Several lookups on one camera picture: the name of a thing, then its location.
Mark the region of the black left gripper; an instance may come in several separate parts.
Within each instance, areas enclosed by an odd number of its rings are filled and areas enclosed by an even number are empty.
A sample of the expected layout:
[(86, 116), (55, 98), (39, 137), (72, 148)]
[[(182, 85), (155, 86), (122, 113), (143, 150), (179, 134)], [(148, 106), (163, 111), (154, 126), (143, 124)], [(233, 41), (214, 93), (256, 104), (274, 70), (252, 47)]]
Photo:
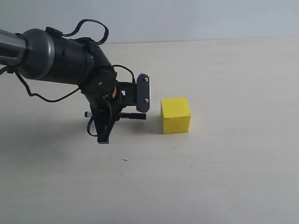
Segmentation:
[(97, 142), (108, 144), (116, 117), (121, 112), (145, 113), (150, 109), (150, 77), (141, 73), (135, 83), (115, 81), (116, 96), (105, 94), (91, 107), (92, 118), (97, 132)]

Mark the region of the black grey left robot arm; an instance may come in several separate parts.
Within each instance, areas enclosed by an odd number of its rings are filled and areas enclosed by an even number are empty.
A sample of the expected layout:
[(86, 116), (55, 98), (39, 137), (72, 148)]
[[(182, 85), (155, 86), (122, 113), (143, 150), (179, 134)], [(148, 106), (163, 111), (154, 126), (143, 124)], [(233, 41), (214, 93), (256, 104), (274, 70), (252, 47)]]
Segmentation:
[(150, 109), (150, 77), (117, 80), (116, 66), (89, 37), (72, 39), (54, 28), (30, 29), (22, 34), (0, 32), (1, 72), (27, 79), (72, 84), (88, 100), (85, 112), (96, 129), (98, 143), (107, 144), (116, 121), (146, 119)]

